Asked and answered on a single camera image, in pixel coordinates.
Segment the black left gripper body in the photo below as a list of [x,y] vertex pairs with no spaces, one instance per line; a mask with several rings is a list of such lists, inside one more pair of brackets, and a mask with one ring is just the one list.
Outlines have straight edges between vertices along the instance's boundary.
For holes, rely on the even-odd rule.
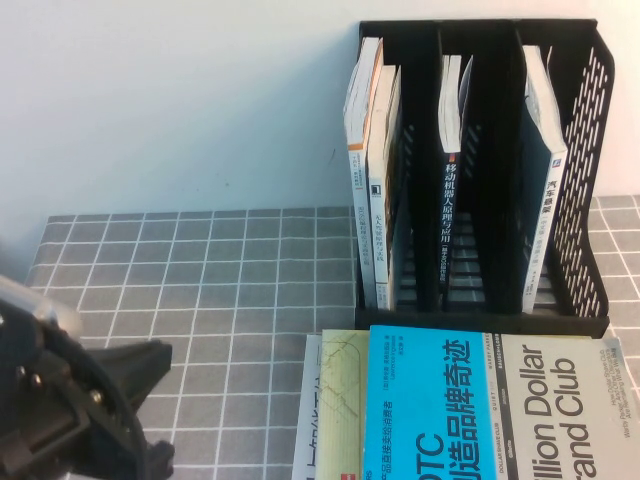
[[1,476],[143,479],[137,412],[45,304],[1,303]]

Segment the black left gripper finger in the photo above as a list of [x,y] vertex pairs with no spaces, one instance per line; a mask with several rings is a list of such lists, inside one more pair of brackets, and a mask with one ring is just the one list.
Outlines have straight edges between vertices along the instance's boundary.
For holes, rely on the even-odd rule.
[[148,443],[144,452],[142,478],[144,480],[167,480],[174,473],[174,446],[165,440]]
[[151,340],[97,351],[97,361],[128,400],[145,400],[171,370],[173,348]]

